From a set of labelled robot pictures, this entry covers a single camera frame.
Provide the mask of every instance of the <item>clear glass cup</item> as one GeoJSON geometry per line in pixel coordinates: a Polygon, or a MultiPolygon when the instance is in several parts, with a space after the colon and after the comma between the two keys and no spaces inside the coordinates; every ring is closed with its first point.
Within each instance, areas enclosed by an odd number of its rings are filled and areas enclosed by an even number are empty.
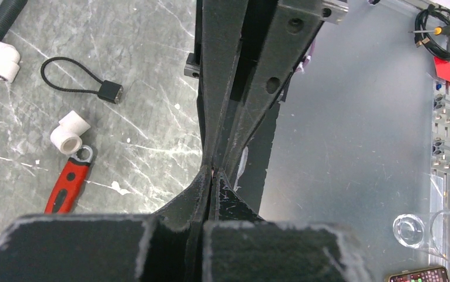
{"type": "Polygon", "coordinates": [[[393,233],[403,246],[450,262],[450,210],[402,214],[393,222],[393,233]]]}

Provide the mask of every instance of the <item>red handle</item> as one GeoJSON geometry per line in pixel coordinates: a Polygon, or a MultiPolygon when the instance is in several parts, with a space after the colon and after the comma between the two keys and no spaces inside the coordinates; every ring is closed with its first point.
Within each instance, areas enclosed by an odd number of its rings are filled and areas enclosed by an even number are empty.
{"type": "Polygon", "coordinates": [[[79,162],[72,157],[68,159],[52,190],[45,213],[69,213],[71,211],[89,168],[89,162],[79,162]]]}

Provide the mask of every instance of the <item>smartphone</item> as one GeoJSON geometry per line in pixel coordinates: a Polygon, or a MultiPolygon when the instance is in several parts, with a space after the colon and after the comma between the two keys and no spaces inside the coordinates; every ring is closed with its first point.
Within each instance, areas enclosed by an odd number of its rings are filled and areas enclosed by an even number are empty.
{"type": "Polygon", "coordinates": [[[386,282],[449,282],[448,273],[443,266],[407,271],[394,274],[386,279],[386,282]]]}

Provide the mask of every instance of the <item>metal sheet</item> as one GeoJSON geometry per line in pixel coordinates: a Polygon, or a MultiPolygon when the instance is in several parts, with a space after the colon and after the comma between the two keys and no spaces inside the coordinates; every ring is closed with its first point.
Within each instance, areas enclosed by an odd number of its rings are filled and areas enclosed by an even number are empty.
{"type": "Polygon", "coordinates": [[[323,26],[280,108],[260,216],[352,227],[382,281],[428,263],[391,226],[429,211],[434,69],[407,33],[415,8],[348,4],[342,24],[323,26]]]}

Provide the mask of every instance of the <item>red and black tool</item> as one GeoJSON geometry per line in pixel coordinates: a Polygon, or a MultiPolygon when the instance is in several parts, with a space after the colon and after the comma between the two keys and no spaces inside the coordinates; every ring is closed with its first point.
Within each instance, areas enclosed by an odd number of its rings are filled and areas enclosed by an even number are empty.
{"type": "Polygon", "coordinates": [[[89,156],[86,159],[80,159],[77,153],[74,153],[69,157],[55,183],[44,213],[69,213],[71,211],[80,194],[93,157],[91,147],[83,145],[80,150],[82,149],[87,150],[89,156]]]}

